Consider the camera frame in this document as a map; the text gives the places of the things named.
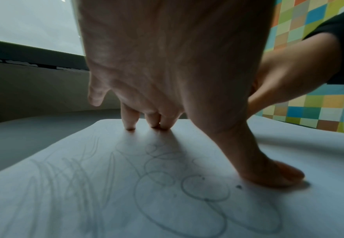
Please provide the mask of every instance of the colorful tiled wall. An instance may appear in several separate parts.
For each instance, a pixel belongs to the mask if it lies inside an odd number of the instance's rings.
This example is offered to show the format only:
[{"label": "colorful tiled wall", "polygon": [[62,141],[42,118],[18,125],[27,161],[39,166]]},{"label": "colorful tiled wall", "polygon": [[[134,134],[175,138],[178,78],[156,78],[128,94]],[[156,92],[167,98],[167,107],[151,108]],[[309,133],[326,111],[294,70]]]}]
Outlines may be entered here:
[{"label": "colorful tiled wall", "polygon": [[[277,0],[265,52],[301,41],[323,21],[338,14],[344,0]],[[315,91],[265,108],[270,119],[327,131],[344,132],[344,85],[323,85]]]}]

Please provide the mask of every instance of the sketch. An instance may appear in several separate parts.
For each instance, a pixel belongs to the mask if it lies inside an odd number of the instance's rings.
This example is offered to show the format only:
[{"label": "sketch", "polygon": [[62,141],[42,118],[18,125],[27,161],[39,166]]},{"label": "sketch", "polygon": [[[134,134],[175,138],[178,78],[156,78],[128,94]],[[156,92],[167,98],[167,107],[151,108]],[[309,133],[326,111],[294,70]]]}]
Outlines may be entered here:
[{"label": "sketch", "polygon": [[[16,209],[4,218],[0,237],[14,237],[11,230],[21,213],[29,216],[29,238],[63,237],[65,219],[69,225],[75,221],[82,237],[107,237],[108,224],[118,219],[111,209],[121,206],[135,206],[127,217],[141,215],[143,222],[176,237],[222,237],[230,226],[258,234],[282,229],[273,203],[220,174],[213,159],[191,153],[171,132],[151,132],[141,141],[120,138],[112,149],[106,147],[98,133],[77,144],[75,156],[60,158],[62,152],[53,152],[25,161],[36,170]],[[119,172],[124,168],[126,174]],[[124,190],[131,196],[121,197]],[[77,215],[66,218],[66,207]]]}]

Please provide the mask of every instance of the orange tile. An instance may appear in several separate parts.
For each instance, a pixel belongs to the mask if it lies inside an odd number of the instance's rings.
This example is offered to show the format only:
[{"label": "orange tile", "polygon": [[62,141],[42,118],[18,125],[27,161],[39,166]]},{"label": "orange tile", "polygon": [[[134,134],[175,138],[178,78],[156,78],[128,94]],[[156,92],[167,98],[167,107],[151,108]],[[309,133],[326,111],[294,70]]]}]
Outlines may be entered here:
[{"label": "orange tile", "polygon": [[324,131],[337,131],[339,122],[318,120],[317,129]]},{"label": "orange tile", "polygon": [[322,107],[344,108],[344,95],[325,95]]},{"label": "orange tile", "polygon": [[294,40],[294,41],[288,42],[288,43],[287,43],[287,47],[292,46],[292,45],[294,45],[294,44],[296,44],[296,43],[299,43],[301,40],[302,40],[302,39],[298,39],[298,40]]},{"label": "orange tile", "polygon": [[275,47],[274,47],[274,50],[277,50],[277,49],[284,49],[284,48],[286,48],[286,47],[287,47],[287,43],[282,44],[282,45],[275,46]]},{"label": "orange tile", "polygon": [[274,17],[271,27],[277,26],[279,21],[279,13],[281,11],[281,3],[277,4],[274,8]]},{"label": "orange tile", "polygon": [[300,3],[303,3],[305,1],[307,1],[307,0],[295,0],[295,6],[299,5]]},{"label": "orange tile", "polygon": [[288,32],[280,34],[279,36],[275,37],[274,47],[282,44],[286,44],[288,39]]},{"label": "orange tile", "polygon": [[263,117],[266,117],[268,119],[273,119],[273,116],[272,115],[262,115]]},{"label": "orange tile", "polygon": [[286,116],[288,107],[278,107],[274,109],[274,116]]},{"label": "orange tile", "polygon": [[299,16],[295,19],[292,19],[291,25],[290,25],[290,31],[292,31],[293,29],[304,26],[305,20],[306,20],[306,14]]}]

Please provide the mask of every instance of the hand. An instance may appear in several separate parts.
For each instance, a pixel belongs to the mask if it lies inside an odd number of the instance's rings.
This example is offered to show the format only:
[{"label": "hand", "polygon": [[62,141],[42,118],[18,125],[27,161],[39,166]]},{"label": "hand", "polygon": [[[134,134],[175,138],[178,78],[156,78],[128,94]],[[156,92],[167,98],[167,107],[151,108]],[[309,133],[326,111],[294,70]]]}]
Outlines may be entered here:
[{"label": "hand", "polygon": [[312,92],[339,71],[340,62],[339,42],[329,33],[266,53],[252,85],[248,118],[270,105]]},{"label": "hand", "polygon": [[186,112],[241,176],[270,186],[302,179],[268,159],[246,124],[272,0],[80,0],[78,10],[91,104],[112,90],[129,130],[140,112],[162,129]]}]

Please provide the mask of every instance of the sheet of paper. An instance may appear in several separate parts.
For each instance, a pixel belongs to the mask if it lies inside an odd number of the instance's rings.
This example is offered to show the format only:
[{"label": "sheet of paper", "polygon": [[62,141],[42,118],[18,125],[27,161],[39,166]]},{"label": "sheet of paper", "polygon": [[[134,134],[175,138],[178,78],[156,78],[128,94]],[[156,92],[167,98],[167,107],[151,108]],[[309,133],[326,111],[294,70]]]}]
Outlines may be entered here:
[{"label": "sheet of paper", "polygon": [[102,120],[0,172],[0,238],[344,237],[344,134],[249,124],[305,183],[241,180],[189,120],[133,133]]}]

